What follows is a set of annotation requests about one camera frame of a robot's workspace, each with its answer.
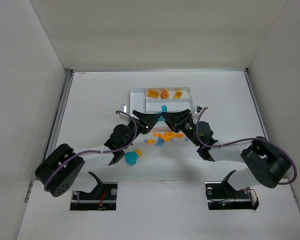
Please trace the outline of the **teal small lego brick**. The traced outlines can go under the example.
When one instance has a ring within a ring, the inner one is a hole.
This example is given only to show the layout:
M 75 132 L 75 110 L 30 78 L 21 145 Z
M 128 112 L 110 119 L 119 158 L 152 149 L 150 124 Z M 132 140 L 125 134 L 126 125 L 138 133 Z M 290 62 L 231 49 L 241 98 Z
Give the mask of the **teal small lego brick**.
M 158 119 L 159 122 L 164 122 L 165 121 L 165 118 L 161 115 Z

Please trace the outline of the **teal long lego brick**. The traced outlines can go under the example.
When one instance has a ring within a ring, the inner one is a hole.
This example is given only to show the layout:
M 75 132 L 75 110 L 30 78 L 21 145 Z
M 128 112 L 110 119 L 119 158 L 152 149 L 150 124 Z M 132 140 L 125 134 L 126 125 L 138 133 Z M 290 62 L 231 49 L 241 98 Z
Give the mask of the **teal long lego brick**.
M 162 112 L 167 112 L 167 111 L 168 111 L 167 106 L 166 106 L 166 105 L 162 105 L 162 106 L 161 106 L 161 111 L 162 111 Z

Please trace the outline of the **yellow square lego brick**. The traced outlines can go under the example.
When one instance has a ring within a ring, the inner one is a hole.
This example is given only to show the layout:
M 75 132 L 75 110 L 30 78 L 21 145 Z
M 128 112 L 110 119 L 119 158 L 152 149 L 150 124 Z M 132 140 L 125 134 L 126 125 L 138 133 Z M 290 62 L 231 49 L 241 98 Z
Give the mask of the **yellow square lego brick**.
M 136 149 L 135 152 L 139 158 L 143 156 L 143 153 L 139 149 Z

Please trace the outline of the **teal rounded lego piece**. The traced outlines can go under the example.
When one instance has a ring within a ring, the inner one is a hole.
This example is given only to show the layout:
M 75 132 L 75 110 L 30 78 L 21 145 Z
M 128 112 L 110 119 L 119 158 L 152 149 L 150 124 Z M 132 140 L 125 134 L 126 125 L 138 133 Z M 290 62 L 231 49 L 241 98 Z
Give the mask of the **teal rounded lego piece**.
M 127 152 L 125 154 L 125 161 L 130 166 L 134 166 L 137 163 L 138 159 L 139 159 L 139 155 L 136 151 Z

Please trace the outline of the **yellow rounded lego brick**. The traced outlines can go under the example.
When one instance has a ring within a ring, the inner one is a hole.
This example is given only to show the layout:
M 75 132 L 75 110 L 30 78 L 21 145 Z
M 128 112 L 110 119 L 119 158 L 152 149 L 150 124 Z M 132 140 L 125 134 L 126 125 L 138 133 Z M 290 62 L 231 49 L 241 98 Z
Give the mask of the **yellow rounded lego brick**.
M 182 97 L 183 92 L 182 91 L 177 91 L 174 95 L 175 99 L 180 99 Z

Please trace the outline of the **yellow oval butterfly lego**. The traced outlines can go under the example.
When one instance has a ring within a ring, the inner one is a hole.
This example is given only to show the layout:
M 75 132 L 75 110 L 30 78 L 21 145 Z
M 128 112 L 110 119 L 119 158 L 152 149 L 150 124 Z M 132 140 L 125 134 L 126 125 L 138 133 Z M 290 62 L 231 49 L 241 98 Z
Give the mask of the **yellow oval butterfly lego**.
M 170 93 L 167 89 L 162 89 L 161 90 L 161 98 L 162 99 L 169 99 L 170 98 Z

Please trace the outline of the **yellow long lego brick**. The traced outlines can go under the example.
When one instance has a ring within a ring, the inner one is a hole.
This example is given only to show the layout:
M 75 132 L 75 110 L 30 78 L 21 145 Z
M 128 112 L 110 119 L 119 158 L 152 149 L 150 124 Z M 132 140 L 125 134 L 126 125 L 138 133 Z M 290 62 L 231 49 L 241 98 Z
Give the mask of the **yellow long lego brick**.
M 158 98 L 159 98 L 159 95 L 160 95 L 160 93 L 159 93 L 158 91 L 155 91 L 155 90 L 149 90 L 149 91 L 147 92 L 147 96 L 148 96 L 149 98 L 158 99 Z

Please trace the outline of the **orange curved tube piece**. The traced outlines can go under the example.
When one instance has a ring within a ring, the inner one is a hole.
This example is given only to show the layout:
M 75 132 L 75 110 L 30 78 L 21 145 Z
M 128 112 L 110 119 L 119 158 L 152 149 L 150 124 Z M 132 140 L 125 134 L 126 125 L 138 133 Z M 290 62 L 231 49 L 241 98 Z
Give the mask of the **orange curved tube piece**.
M 165 132 L 164 133 L 164 140 L 166 141 L 166 142 L 169 142 L 169 141 L 171 141 L 173 138 L 174 138 L 174 133 L 172 132 L 172 131 L 170 131 L 170 132 Z

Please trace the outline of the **orange brick right end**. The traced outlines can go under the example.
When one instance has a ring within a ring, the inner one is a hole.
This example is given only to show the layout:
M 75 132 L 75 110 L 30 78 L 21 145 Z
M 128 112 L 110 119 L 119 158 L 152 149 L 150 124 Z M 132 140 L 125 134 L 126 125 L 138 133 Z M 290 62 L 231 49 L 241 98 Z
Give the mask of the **orange brick right end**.
M 173 136 L 174 138 L 184 138 L 184 135 L 182 133 L 176 133 Z

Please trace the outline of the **orange rectangular lego brick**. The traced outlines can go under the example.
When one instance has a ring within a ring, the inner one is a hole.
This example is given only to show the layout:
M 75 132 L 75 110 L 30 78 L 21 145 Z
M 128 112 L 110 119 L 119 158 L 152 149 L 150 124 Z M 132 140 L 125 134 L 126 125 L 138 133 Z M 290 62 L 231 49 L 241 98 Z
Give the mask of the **orange rectangular lego brick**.
M 165 136 L 162 135 L 162 134 L 159 133 L 159 132 L 154 132 L 153 135 L 156 136 L 156 137 L 158 137 L 158 138 L 165 139 Z

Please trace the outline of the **orange curved quarter piece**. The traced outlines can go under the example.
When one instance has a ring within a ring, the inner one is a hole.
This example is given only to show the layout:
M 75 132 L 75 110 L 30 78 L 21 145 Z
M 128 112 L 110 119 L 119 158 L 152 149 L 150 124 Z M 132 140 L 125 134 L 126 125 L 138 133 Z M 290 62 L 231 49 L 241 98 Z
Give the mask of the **orange curved quarter piece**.
M 154 145 L 156 143 L 156 140 L 154 140 L 154 139 L 149 139 L 148 141 L 147 141 L 147 144 L 148 145 Z

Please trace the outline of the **white divided sorting tray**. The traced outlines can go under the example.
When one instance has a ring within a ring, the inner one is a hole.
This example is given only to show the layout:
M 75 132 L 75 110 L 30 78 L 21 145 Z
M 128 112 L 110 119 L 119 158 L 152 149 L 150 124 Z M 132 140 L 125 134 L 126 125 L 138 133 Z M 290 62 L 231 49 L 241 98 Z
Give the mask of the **white divided sorting tray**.
M 147 96 L 149 90 L 154 90 L 159 93 L 163 90 L 160 87 L 135 87 L 130 89 L 129 93 L 129 105 L 128 112 L 131 116 L 133 110 L 136 110 L 145 114 L 157 114 L 162 112 L 162 106 L 167 106 L 167 111 L 170 113 L 181 112 L 189 109 L 191 113 L 194 113 L 193 98 L 191 95 L 191 89 L 189 87 L 166 87 L 169 91 L 169 99 L 163 99 L 161 96 L 151 98 Z M 174 98 L 177 91 L 182 91 L 181 98 Z

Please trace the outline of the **light blue flat plate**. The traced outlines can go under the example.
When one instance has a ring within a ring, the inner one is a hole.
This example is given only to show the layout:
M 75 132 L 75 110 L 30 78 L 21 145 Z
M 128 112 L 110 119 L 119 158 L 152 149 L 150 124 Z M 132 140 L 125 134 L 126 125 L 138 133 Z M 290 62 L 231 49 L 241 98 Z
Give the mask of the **light blue flat plate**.
M 162 147 L 162 146 L 164 145 L 164 143 L 165 143 L 165 140 L 164 140 L 163 138 L 159 137 L 159 138 L 157 139 L 157 142 L 155 143 L 155 145 L 156 145 L 157 147 Z

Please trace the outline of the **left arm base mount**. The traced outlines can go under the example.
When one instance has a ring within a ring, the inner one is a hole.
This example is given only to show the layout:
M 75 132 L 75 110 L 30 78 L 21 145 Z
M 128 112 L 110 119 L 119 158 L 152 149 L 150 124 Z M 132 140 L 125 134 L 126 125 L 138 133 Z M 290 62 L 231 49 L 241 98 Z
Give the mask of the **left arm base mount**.
M 71 211 L 115 211 L 117 208 L 117 182 L 103 182 L 96 174 L 88 172 L 96 181 L 91 192 L 74 191 Z

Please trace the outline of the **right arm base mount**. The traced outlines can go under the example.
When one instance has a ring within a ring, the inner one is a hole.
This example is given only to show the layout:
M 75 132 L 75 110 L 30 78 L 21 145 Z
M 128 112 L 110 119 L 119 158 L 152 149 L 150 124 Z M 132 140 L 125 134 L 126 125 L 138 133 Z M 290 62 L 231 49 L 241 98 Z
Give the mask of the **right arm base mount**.
M 235 190 L 229 183 L 231 171 L 222 181 L 205 182 L 205 195 L 209 210 L 257 210 L 259 198 L 254 189 Z

